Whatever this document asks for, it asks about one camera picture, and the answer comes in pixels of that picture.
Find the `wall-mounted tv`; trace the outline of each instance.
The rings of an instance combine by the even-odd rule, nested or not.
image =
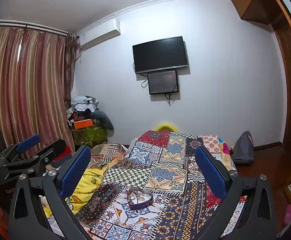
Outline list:
[[[187,67],[182,36],[132,46],[136,74]]]

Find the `pink object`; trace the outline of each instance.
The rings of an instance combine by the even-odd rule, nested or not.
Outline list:
[[[283,223],[287,226],[291,222],[291,205],[287,205],[286,215],[284,217]]]
[[[223,143],[223,153],[230,155],[229,147],[226,143]]]

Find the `screw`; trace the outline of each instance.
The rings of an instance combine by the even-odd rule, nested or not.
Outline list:
[[[19,176],[19,179],[21,179],[21,180],[23,180],[23,179],[25,179],[26,178],[26,175],[25,174],[21,174],[20,176]]]
[[[232,177],[237,177],[238,176],[238,172],[236,170],[230,170],[230,175]]]
[[[56,170],[51,170],[51,171],[48,172],[48,175],[49,175],[50,177],[53,177],[53,176],[56,175],[56,174],[57,174],[57,171],[56,171]]]
[[[267,177],[266,177],[264,174],[261,174],[261,175],[260,175],[260,179],[262,179],[262,180],[266,180]]]

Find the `patchwork blanket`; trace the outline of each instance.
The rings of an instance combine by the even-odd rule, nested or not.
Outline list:
[[[109,166],[77,219],[96,240],[193,239],[220,203],[195,162],[194,152],[200,145],[229,170],[234,168],[218,136],[148,131],[129,156]],[[154,203],[130,210],[126,191],[133,186],[152,191]],[[223,236],[233,230],[244,202],[242,197]]]

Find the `backpack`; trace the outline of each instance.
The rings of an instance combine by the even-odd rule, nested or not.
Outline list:
[[[251,164],[254,162],[253,141],[249,131],[241,134],[234,145],[231,158],[234,164]]]

